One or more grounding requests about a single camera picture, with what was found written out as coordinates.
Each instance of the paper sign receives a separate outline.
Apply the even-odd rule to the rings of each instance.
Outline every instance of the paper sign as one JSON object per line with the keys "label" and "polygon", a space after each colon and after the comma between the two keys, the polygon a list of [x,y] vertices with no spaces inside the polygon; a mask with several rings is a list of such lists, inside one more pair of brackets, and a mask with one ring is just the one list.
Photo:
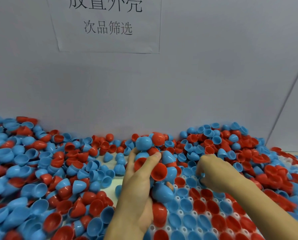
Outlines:
{"label": "paper sign", "polygon": [[47,0],[60,51],[159,53],[161,0]]}

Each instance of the hand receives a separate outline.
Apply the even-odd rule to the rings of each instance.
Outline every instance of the hand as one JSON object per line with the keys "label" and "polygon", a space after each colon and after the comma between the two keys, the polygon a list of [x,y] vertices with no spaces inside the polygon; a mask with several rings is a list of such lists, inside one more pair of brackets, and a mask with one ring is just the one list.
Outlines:
{"label": "hand", "polygon": [[214,154],[200,157],[196,174],[200,176],[201,173],[205,173],[205,177],[200,182],[218,193],[230,193],[231,189],[237,186],[237,183],[246,180],[230,163],[223,161]]}
{"label": "hand", "polygon": [[[120,231],[117,239],[142,239],[153,221],[152,199],[149,196],[150,174],[161,159],[161,153],[157,152],[148,157],[144,165],[135,172],[134,165],[137,153],[139,151],[133,149],[129,154],[126,174],[122,183],[122,191],[111,222],[113,224],[122,222],[122,227],[128,228],[128,232],[124,234]],[[114,230],[110,225],[108,231],[109,229],[111,231],[117,231],[117,225],[115,225]]]}

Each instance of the pile of plastic shells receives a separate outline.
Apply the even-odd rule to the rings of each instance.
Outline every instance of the pile of plastic shells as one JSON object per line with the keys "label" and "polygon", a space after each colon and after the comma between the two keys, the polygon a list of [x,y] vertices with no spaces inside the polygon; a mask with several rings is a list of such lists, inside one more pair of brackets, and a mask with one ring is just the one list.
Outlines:
{"label": "pile of plastic shells", "polygon": [[200,184],[196,163],[215,153],[298,220],[298,157],[264,143],[236,122],[191,127],[178,141],[158,132],[120,141],[112,134],[74,138],[44,131],[34,118],[0,117],[0,239],[103,239],[115,208],[101,189],[124,175],[125,157],[136,147],[135,171],[164,151],[151,173],[154,221],[144,239],[261,240],[234,198]]}

